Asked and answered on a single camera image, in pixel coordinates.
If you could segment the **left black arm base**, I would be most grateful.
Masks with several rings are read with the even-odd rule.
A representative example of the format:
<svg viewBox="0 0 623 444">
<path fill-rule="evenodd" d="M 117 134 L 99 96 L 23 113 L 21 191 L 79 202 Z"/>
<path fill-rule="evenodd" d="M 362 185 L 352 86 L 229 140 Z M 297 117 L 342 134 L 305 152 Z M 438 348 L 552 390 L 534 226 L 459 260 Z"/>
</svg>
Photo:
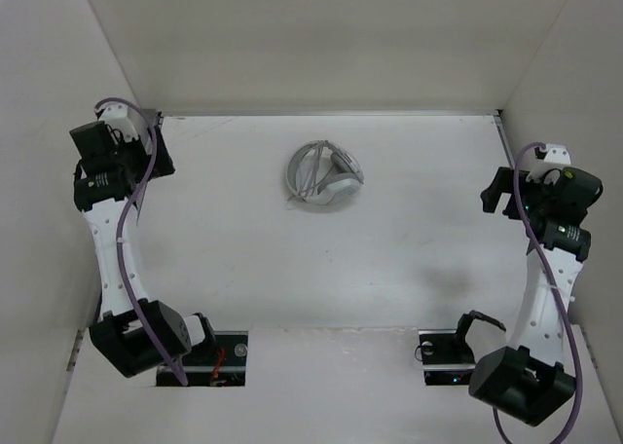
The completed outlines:
<svg viewBox="0 0 623 444">
<path fill-rule="evenodd" d="M 220 331 L 216 333 L 216 340 L 213 352 L 196 346 L 182 358 L 189 388 L 245 386 L 248 332 Z"/>
</svg>

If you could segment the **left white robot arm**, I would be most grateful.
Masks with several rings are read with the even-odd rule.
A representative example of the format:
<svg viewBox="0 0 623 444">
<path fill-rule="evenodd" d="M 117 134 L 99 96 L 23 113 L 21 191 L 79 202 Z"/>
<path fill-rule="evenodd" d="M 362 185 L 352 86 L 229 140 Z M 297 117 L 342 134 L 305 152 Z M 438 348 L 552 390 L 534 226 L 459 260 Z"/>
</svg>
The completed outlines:
<svg viewBox="0 0 623 444">
<path fill-rule="evenodd" d="M 182 316 L 151 298 L 140 279 L 140 206 L 130 197 L 151 156 L 139 138 L 103 121 L 75 128 L 70 136 L 81 156 L 74 173 L 74 204 L 91 230 L 101 286 L 91 341 L 127 378 L 168 365 L 184 379 L 182 361 L 211 360 L 218 340 L 203 314 Z"/>
</svg>

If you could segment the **white grey headphones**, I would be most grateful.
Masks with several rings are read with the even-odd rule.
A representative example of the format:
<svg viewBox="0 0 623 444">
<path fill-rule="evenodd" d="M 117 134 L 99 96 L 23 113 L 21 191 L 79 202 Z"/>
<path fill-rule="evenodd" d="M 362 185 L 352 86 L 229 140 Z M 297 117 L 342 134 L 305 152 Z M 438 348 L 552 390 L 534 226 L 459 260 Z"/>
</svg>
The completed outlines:
<svg viewBox="0 0 623 444">
<path fill-rule="evenodd" d="M 329 140 L 301 146 L 285 170 L 285 183 L 292 198 L 313 205 L 339 204 L 357 194 L 364 180 L 356 158 Z"/>
</svg>

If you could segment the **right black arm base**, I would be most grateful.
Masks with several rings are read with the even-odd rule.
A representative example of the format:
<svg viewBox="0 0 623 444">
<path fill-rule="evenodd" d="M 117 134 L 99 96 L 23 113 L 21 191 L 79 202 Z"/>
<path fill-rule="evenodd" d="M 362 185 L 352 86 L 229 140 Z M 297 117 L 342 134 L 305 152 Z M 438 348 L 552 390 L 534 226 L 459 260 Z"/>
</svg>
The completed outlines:
<svg viewBox="0 0 623 444">
<path fill-rule="evenodd" d="M 453 329 L 420 330 L 414 357 L 428 387 L 466 387 L 475 368 L 473 350 Z"/>
</svg>

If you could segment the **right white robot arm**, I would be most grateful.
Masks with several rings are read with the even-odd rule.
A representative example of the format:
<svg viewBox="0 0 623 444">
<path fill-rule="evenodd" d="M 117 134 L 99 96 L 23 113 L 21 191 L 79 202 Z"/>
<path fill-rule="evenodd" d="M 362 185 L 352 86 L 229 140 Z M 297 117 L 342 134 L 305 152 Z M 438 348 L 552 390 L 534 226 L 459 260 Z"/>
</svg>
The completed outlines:
<svg viewBox="0 0 623 444">
<path fill-rule="evenodd" d="M 476 362 L 468 392 L 528 426 L 540 425 L 579 390 L 564 366 L 563 316 L 590 251 L 591 235 L 580 224 L 603 189 L 598 177 L 572 166 L 549 166 L 535 180 L 502 166 L 481 194 L 487 213 L 509 194 L 503 215 L 528 218 L 535 239 L 513 332 L 504 347 Z"/>
</svg>

